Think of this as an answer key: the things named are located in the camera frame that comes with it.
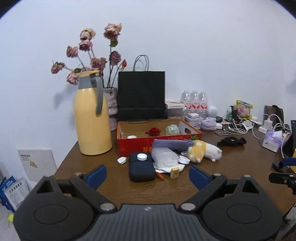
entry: yellow thermos jug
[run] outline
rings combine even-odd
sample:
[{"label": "yellow thermos jug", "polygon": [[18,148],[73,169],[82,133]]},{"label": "yellow thermos jug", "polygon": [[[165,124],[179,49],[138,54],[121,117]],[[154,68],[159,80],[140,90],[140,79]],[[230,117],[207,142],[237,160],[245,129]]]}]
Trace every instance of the yellow thermos jug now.
[{"label": "yellow thermos jug", "polygon": [[81,153],[98,155],[112,148],[107,101],[99,70],[79,74],[74,116]]}]

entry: stuffed animal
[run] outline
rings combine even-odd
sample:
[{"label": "stuffed animal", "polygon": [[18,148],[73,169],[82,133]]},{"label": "stuffed animal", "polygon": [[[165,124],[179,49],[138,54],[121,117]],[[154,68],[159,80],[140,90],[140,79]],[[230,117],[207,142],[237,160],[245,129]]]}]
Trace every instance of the stuffed animal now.
[{"label": "stuffed animal", "polygon": [[221,156],[222,156],[221,149],[200,140],[194,141],[194,146],[188,147],[188,158],[192,162],[200,163],[204,157],[214,162],[220,159]]}]

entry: open box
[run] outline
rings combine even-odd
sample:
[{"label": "open box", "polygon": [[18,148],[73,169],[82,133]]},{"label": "open box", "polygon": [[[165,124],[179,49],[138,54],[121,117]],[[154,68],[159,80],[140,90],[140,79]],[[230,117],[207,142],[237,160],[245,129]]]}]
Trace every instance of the open box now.
[{"label": "open box", "polygon": [[[178,126],[180,135],[165,135],[166,127],[172,124]],[[148,132],[153,127],[156,127],[161,131],[159,136],[150,137],[148,134],[145,134],[145,132]],[[134,135],[137,138],[127,139],[127,137],[131,135]],[[151,152],[154,139],[184,140],[189,139],[193,135],[197,135],[201,140],[202,133],[181,119],[148,120],[141,122],[120,121],[117,124],[119,156],[129,156],[133,152]]]}]

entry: gray jug handle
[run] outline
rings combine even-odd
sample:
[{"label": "gray jug handle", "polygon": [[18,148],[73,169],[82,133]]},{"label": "gray jug handle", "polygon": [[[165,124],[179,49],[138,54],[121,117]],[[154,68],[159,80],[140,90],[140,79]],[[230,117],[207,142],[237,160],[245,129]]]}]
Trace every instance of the gray jug handle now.
[{"label": "gray jug handle", "polygon": [[103,80],[101,77],[94,76],[91,77],[91,79],[95,78],[96,80],[96,92],[97,92],[97,103],[96,103],[96,115],[100,114],[102,112],[102,107],[103,107],[103,99],[104,99],[104,94],[103,94]]}]

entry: wooden desk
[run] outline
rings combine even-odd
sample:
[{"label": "wooden desk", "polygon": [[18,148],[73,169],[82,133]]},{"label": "wooden desk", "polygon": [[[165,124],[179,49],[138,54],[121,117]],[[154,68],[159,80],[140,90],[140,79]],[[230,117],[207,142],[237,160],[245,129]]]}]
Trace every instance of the wooden desk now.
[{"label": "wooden desk", "polygon": [[[292,190],[287,186],[273,184],[268,180],[269,174],[273,172],[271,164],[280,156],[263,148],[262,140],[256,140],[251,131],[245,135],[235,136],[244,137],[247,144],[240,147],[222,147],[223,153],[220,160],[212,162],[203,159],[198,166],[209,174],[218,172],[230,179],[239,179],[245,174],[252,175],[284,215],[296,202],[296,196],[292,195]],[[216,145],[222,137],[217,136],[213,131],[203,131],[202,139]],[[115,131],[112,132],[112,141],[113,148],[98,156],[81,154],[78,143],[76,143],[58,168],[55,177],[68,178],[76,172],[87,173],[96,166],[104,164],[107,167],[107,179],[98,191],[118,207],[122,203],[174,203],[178,207],[198,191],[189,180],[189,167],[185,167],[176,179],[170,179],[167,176],[167,181],[158,178],[146,183],[130,181],[128,162],[123,165],[117,162],[118,149]]]}]

